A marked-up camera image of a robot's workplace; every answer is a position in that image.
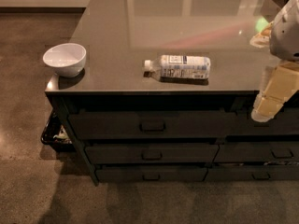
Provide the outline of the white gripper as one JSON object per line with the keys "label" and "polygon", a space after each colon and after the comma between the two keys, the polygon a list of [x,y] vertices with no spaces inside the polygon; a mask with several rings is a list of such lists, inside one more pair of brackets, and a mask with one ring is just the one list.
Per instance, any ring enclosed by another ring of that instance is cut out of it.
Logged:
{"label": "white gripper", "polygon": [[[251,40],[256,48],[269,46],[273,22],[268,23]],[[281,61],[276,67],[267,66],[262,74],[261,86],[254,101],[251,118],[267,122],[299,91],[299,62]]]}

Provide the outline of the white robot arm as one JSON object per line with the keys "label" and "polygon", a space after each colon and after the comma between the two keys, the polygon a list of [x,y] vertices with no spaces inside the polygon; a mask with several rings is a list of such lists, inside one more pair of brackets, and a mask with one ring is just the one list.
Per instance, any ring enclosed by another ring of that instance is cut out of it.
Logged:
{"label": "white robot arm", "polygon": [[299,91],[299,0],[289,0],[249,43],[280,58],[276,67],[265,68],[251,111],[253,120],[267,122]]}

